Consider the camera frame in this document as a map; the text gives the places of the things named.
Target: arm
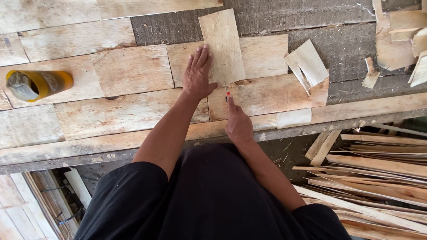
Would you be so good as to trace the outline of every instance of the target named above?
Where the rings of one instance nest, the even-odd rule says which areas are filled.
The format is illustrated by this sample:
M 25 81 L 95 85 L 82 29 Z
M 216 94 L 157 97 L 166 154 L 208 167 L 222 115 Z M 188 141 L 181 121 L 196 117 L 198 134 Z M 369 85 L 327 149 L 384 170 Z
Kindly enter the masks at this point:
M 228 121 L 225 131 L 248 163 L 257 181 L 279 199 L 287 210 L 293 211 L 306 205 L 286 176 L 255 142 L 251 119 L 240 106 L 234 105 L 231 94 L 228 98 Z
M 187 135 L 188 126 L 199 102 L 217 88 L 208 83 L 212 54 L 208 46 L 197 47 L 196 54 L 189 56 L 184 73 L 184 89 L 173 107 L 148 134 L 132 162 L 147 161 L 161 167 L 168 179 L 178 160 Z

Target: black clothing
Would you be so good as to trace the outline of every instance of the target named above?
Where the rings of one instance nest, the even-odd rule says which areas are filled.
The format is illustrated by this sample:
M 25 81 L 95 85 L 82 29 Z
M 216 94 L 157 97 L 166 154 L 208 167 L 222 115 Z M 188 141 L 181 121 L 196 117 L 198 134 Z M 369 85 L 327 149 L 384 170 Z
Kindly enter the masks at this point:
M 184 150 L 170 181 L 135 162 L 102 177 L 76 240 L 350 239 L 327 206 L 287 211 L 232 144 Z

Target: right hand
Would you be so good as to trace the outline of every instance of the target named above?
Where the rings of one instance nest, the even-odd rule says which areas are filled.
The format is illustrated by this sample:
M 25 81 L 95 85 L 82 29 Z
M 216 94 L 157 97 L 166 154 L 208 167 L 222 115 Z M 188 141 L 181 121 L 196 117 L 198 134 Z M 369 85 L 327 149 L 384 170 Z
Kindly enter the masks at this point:
M 234 104 L 231 94 L 228 96 L 228 120 L 225 125 L 225 131 L 228 138 L 236 145 L 254 141 L 254 137 L 252 136 L 252 121 L 240 106 Z

